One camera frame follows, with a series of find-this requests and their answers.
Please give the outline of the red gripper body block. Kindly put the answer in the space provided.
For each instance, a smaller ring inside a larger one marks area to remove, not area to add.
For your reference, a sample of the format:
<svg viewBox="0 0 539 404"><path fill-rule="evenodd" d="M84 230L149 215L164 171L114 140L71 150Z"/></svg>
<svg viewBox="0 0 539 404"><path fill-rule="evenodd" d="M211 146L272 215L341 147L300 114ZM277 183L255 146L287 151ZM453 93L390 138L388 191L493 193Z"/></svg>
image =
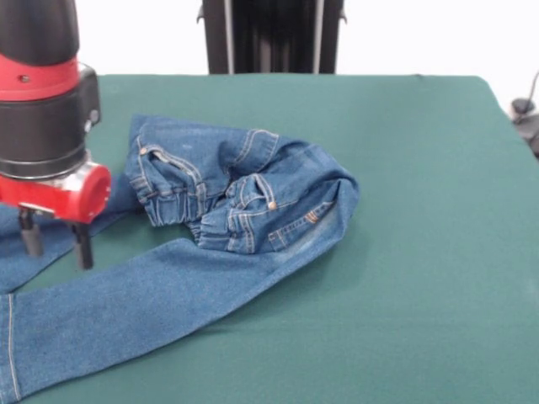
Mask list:
<svg viewBox="0 0 539 404"><path fill-rule="evenodd" d="M111 180L109 169L95 162L47 181L2 177L1 203L64 221L90 223L108 203Z"/></svg>

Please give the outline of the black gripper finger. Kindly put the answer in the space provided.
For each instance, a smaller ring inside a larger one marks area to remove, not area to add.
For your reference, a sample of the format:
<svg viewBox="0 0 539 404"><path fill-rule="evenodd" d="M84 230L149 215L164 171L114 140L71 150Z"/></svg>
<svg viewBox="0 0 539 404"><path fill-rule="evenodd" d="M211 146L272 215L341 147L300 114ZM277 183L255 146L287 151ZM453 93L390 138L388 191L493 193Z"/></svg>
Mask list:
<svg viewBox="0 0 539 404"><path fill-rule="evenodd" d="M32 210L19 209L19 226L26 252L30 256L41 256L43 246L40 240L40 228L34 222Z"/></svg>
<svg viewBox="0 0 539 404"><path fill-rule="evenodd" d="M88 224L72 223L71 230L75 237L74 251L80 268L91 269L93 267L93 253Z"/></svg>

